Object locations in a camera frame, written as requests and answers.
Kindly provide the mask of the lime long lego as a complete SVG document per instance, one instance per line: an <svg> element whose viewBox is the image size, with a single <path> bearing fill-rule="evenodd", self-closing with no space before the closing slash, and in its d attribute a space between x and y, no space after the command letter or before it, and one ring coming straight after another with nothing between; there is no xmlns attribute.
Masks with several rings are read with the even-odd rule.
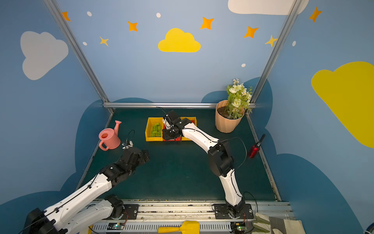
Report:
<svg viewBox="0 0 374 234"><path fill-rule="evenodd" d="M156 123L156 124L154 124L154 125L152 125L152 131L161 131L161 126L160 126L160 124L159 123Z"/></svg>

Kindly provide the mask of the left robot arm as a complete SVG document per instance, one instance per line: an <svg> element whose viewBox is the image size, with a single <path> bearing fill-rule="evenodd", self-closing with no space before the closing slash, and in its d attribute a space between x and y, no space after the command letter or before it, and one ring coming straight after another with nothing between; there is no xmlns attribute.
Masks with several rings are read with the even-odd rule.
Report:
<svg viewBox="0 0 374 234"><path fill-rule="evenodd" d="M62 201L41 210L31 211L24 224L21 234L67 234L70 229L68 222L86 205L100 195L125 181L135 172L139 165L150 160L148 150L135 147L125 149L122 157L102 168L88 183L70 194Z"/></svg>

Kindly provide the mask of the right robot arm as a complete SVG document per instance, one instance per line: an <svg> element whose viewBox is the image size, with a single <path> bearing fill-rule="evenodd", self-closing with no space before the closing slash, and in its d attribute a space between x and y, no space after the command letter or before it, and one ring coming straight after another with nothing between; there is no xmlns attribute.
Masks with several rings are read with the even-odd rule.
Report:
<svg viewBox="0 0 374 234"><path fill-rule="evenodd" d="M219 177L223 186L228 210L232 215L238 215L244 208L245 199L236 181L234 159L229 142L208 135L191 120L180 118L174 111L165 113L163 123L166 127L162 130L164 140L186 137L207 153L209 168Z"/></svg>

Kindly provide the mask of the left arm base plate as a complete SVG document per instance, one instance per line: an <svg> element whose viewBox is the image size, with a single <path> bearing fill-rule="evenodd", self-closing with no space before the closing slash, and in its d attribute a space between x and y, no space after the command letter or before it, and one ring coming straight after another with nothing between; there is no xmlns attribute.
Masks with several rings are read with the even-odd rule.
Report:
<svg viewBox="0 0 374 234"><path fill-rule="evenodd" d="M116 215L116 218L119 220L136 220L138 210L138 204L123 204L119 208L119 213Z"/></svg>

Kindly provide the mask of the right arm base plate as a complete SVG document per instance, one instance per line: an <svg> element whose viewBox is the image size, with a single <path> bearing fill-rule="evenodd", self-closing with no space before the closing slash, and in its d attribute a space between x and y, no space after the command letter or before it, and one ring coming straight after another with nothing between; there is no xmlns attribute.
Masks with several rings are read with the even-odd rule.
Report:
<svg viewBox="0 0 374 234"><path fill-rule="evenodd" d="M228 204L216 203L212 205L216 219L253 219L254 212L250 204L244 204L243 207L233 208Z"/></svg>

